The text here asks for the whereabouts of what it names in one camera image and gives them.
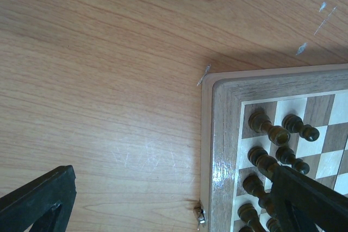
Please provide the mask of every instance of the chessboard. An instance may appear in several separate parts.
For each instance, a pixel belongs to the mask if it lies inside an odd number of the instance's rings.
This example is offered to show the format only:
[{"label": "chessboard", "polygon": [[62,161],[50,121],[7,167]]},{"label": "chessboard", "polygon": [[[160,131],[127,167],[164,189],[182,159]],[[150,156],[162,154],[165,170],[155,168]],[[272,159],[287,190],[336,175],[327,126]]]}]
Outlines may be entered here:
[{"label": "chessboard", "polygon": [[274,125],[281,126],[286,115],[295,114],[318,129],[320,136],[313,142],[291,134],[289,147],[310,166],[308,177],[348,196],[347,103],[347,64],[207,75],[202,86],[201,150],[206,224],[201,231],[238,232],[244,224],[237,210],[245,203],[253,204],[266,229],[270,216],[242,187],[251,174],[263,181],[266,192],[272,186],[247,158],[254,146],[273,157],[278,149],[266,134],[248,125],[259,109]]}]

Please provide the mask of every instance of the metal hinge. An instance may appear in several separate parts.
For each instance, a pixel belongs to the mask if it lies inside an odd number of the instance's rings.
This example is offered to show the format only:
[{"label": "metal hinge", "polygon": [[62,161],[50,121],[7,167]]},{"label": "metal hinge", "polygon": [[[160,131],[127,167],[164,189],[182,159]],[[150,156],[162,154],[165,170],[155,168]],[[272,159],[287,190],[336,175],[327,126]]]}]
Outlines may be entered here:
[{"label": "metal hinge", "polygon": [[200,229],[200,226],[205,227],[206,226],[206,217],[205,217],[205,211],[203,209],[202,203],[200,202],[199,206],[194,208],[194,214],[197,219],[197,230]]}]

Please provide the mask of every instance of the wooden chessboard frame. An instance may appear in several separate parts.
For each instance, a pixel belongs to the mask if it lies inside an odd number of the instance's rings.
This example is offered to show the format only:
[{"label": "wooden chessboard frame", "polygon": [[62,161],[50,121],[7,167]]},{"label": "wooden chessboard frame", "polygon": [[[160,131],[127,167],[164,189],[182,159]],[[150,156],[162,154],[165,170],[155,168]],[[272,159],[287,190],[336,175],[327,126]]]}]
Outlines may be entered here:
[{"label": "wooden chessboard frame", "polygon": [[201,129],[206,225],[201,231],[230,231],[242,102],[347,89],[348,64],[207,75],[202,83]]}]

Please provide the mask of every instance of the wooden chess piece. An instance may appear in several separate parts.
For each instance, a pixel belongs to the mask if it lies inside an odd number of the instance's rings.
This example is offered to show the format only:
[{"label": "wooden chess piece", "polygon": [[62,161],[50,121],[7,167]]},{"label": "wooden chess piece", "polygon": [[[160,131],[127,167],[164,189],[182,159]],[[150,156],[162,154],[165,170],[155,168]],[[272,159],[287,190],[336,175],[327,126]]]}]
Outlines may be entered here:
[{"label": "wooden chess piece", "polygon": [[309,124],[304,125],[302,119],[294,114],[286,115],[282,126],[290,133],[299,133],[300,137],[307,141],[316,141],[319,138],[318,129]]},{"label": "wooden chess piece", "polygon": [[265,209],[271,217],[276,218],[276,212],[271,200],[271,194],[265,192],[262,181],[256,175],[251,175],[243,181],[245,191],[259,198],[259,206]]},{"label": "wooden chess piece", "polygon": [[270,232],[283,232],[278,220],[274,218],[270,218],[267,221],[266,227],[268,228]]},{"label": "wooden chess piece", "polygon": [[252,228],[248,227],[247,225],[239,229],[239,232],[254,232]]},{"label": "wooden chess piece", "polygon": [[288,146],[279,148],[276,152],[276,158],[282,164],[291,164],[291,167],[294,170],[304,175],[306,175],[310,170],[309,165],[305,163],[303,160],[297,159],[295,156],[295,152]]},{"label": "wooden chess piece", "polygon": [[238,209],[238,216],[248,227],[251,227],[254,232],[266,232],[262,227],[257,211],[252,204],[247,203],[241,206]]},{"label": "wooden chess piece", "polygon": [[274,169],[279,167],[277,160],[268,155],[267,151],[260,146],[255,146],[249,150],[248,159],[270,180],[272,180]]},{"label": "wooden chess piece", "polygon": [[273,126],[270,117],[263,111],[254,112],[248,124],[257,133],[267,133],[270,141],[277,146],[283,146],[290,140],[290,133],[281,126]]}]

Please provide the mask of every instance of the wooden table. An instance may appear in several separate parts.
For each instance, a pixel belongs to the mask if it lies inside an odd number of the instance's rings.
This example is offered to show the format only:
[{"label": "wooden table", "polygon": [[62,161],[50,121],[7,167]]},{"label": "wooden table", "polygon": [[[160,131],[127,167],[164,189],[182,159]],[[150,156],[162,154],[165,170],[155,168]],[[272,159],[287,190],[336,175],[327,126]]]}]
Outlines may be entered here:
[{"label": "wooden table", "polygon": [[347,0],[0,0],[0,196],[72,164],[68,231],[194,231],[206,66],[348,62],[347,15]]}]

